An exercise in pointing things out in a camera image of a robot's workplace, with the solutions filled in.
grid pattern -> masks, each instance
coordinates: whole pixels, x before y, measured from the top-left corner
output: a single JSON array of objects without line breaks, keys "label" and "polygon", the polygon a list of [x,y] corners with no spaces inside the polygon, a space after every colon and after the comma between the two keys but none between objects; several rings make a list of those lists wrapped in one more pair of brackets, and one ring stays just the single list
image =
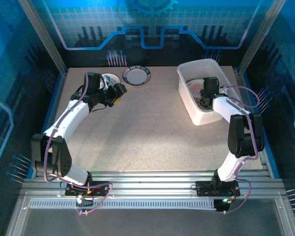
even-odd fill
[{"label": "grid pattern", "polygon": [[[221,34],[227,34],[230,44],[238,45],[244,31],[255,11],[254,7],[206,7],[206,6],[176,6],[168,14],[160,17],[145,17],[134,10],[120,7],[75,7],[51,8],[50,12],[68,47],[74,47],[83,35],[81,27],[101,27],[104,37],[108,37],[117,27],[123,25],[137,25],[148,27],[147,37],[155,37],[157,26],[184,25],[188,26],[196,35],[203,33],[204,26],[223,26]],[[259,14],[265,13],[267,8],[260,8]],[[38,9],[41,18],[52,35],[55,35],[53,25],[44,9]],[[209,38],[210,30],[206,31],[205,38]]]},{"label": "grid pattern", "polygon": [[24,55],[30,44],[40,40],[29,21],[23,22],[14,31],[5,51],[0,58],[0,101],[5,102],[19,72],[28,74],[30,65]]},{"label": "grid pattern", "polygon": [[295,82],[295,34],[289,29],[287,22],[278,18],[273,24],[267,38],[266,43],[274,43],[282,54],[280,63],[276,65],[279,73],[288,71]]}]

blue wall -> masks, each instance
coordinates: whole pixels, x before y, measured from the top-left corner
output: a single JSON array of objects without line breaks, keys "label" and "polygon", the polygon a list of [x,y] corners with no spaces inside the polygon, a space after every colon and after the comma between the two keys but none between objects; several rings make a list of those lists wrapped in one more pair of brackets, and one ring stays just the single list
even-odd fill
[{"label": "blue wall", "polygon": [[[6,171],[14,170],[9,163],[18,165],[12,155],[30,157],[30,139],[41,131],[58,73],[18,1],[0,1],[0,102],[11,109],[14,122],[0,153],[0,235],[5,234],[21,187]],[[0,107],[0,147],[9,126]]]},{"label": "blue wall", "polygon": [[[206,50],[215,55],[224,50],[219,53],[220,64],[238,65],[271,2],[47,0],[45,5],[35,0],[34,4],[66,65],[79,67],[109,66],[108,50],[123,50],[129,65],[146,66],[178,65],[202,58]],[[166,57],[173,50],[178,55],[174,60]]]},{"label": "blue wall", "polygon": [[268,86],[273,100],[262,113],[280,177],[295,188],[295,0],[287,0],[250,64],[252,88]]}]

white plastic bin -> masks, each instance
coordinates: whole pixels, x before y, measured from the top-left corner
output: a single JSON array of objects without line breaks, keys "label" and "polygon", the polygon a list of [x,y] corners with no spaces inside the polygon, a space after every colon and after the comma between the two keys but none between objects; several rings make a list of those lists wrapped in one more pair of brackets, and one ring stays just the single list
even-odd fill
[{"label": "white plastic bin", "polygon": [[[179,93],[185,107],[195,125],[212,123],[222,119],[222,116],[212,110],[202,110],[193,98],[186,81],[197,78],[217,77],[220,86],[231,86],[221,67],[213,59],[201,59],[186,62],[177,68],[179,74]],[[230,88],[228,96],[239,99],[235,89]]]}]

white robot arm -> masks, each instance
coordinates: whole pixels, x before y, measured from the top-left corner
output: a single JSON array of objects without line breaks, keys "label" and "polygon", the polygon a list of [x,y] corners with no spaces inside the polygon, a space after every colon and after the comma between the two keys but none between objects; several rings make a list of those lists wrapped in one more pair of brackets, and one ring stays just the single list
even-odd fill
[{"label": "white robot arm", "polygon": [[101,103],[112,107],[127,92],[124,85],[98,73],[87,73],[86,80],[87,86],[84,84],[71,96],[58,120],[43,134],[35,134],[31,141],[33,168],[36,171],[47,172],[77,185],[90,184],[91,174],[72,163],[66,143],[94,106]]},{"label": "white robot arm", "polygon": [[256,160],[258,152],[264,149],[261,115],[241,108],[226,94],[219,93],[219,89],[216,77],[204,78],[201,105],[219,113],[230,124],[229,153],[222,166],[215,171],[210,184],[207,181],[196,182],[198,196],[239,196],[238,172],[246,160]]}]

table surface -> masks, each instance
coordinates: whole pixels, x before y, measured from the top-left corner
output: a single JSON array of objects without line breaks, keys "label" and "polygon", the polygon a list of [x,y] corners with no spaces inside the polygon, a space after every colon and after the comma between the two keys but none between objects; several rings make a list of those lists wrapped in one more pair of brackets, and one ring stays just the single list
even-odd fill
[{"label": "table surface", "polygon": [[[232,85],[231,66],[221,67]],[[119,103],[89,114],[68,142],[73,163],[88,171],[194,171],[219,168],[228,153],[226,120],[195,126],[178,92],[177,67],[149,67],[150,81],[131,87],[125,67],[70,68],[57,117],[83,84],[84,71],[114,73],[126,85]],[[251,161],[244,169],[261,169]]]}]

